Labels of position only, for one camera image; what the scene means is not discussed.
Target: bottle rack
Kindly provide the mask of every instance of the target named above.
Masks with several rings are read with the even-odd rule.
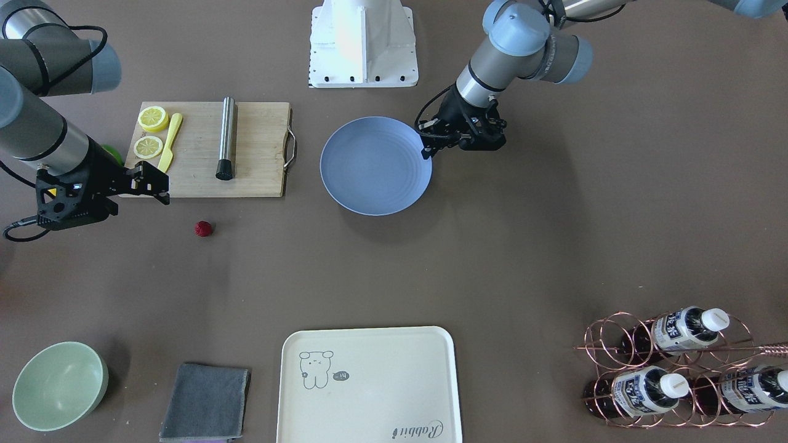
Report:
[[[601,380],[613,378],[618,374],[646,367],[649,363],[635,363],[633,354],[634,340],[630,332],[643,326],[651,336],[650,328],[645,327],[646,321],[626,313],[616,312],[606,318],[601,318],[592,323],[585,329],[583,346],[576,349],[583,350],[594,362],[597,369],[597,379],[593,383],[593,392],[596,392],[598,383]],[[623,348],[622,338],[628,337],[629,344]],[[647,356],[643,360],[648,360],[652,353],[657,350],[652,346]],[[755,345],[753,335],[744,322],[730,317],[730,325],[719,333],[719,339],[713,348],[700,351],[683,352],[678,356],[662,360],[656,365],[668,372],[681,374],[687,380],[702,380],[709,385],[715,386],[715,392],[719,406],[714,415],[702,415],[700,413],[701,404],[698,400],[697,390],[691,389],[689,396],[680,400],[679,406],[660,415],[647,415],[637,418],[627,417],[608,417],[600,407],[602,399],[611,399],[612,396],[584,396],[582,401],[586,406],[604,417],[608,426],[649,428],[655,426],[663,427],[706,427],[706,426],[740,426],[758,427],[766,424],[773,416],[774,411],[754,412],[748,414],[731,414],[727,410],[723,396],[720,392],[719,384],[715,384],[714,378],[723,378],[728,374],[735,374],[744,367],[751,367],[754,360],[763,357],[788,358],[788,342],[769,345]],[[613,405],[619,412],[619,406],[613,401]]]

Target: round plate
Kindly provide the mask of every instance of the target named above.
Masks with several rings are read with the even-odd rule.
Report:
[[[108,380],[106,364],[86,344],[53,344],[22,368],[13,387],[13,411],[30,429],[58,430],[93,411]]]
[[[323,147],[320,175],[340,205],[363,215],[389,215],[418,200],[433,173],[421,137],[388,117],[364,117],[337,129]]]

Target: green bowl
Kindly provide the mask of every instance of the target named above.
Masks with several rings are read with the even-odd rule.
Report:
[[[106,364],[90,346],[53,344],[33,357],[13,386],[13,411],[32,430],[64,428],[98,406],[108,381]]]

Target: black muddler tip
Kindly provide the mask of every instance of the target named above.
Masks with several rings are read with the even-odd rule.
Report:
[[[232,162],[226,158],[219,160],[216,166],[216,178],[219,180],[232,180]]]

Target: tabletop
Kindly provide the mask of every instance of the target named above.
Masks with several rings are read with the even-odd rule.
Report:
[[[595,370],[574,349],[615,311],[693,304],[724,308],[759,343],[788,337],[781,13],[663,0],[568,28],[594,48],[585,79],[516,80],[500,97],[506,146],[442,151],[416,204],[374,218],[326,192],[325,141],[359,117],[410,124],[485,38],[488,2],[406,0],[418,85],[341,90],[307,86],[317,1],[48,3],[69,24],[103,26],[121,59],[117,90],[46,99],[94,140],[124,154],[141,102],[230,95],[290,102],[299,157],[282,198],[117,199],[105,222],[0,243],[0,440],[157,441],[178,366],[197,362],[251,371],[242,441],[274,441],[291,333],[427,325],[455,342],[465,441],[788,433],[788,413],[758,430],[604,426],[580,401]],[[0,188],[4,225],[35,210],[29,188],[5,174]],[[195,236],[199,220],[213,236]],[[96,349],[110,387],[85,419],[37,433],[14,417],[11,392],[59,341]]]

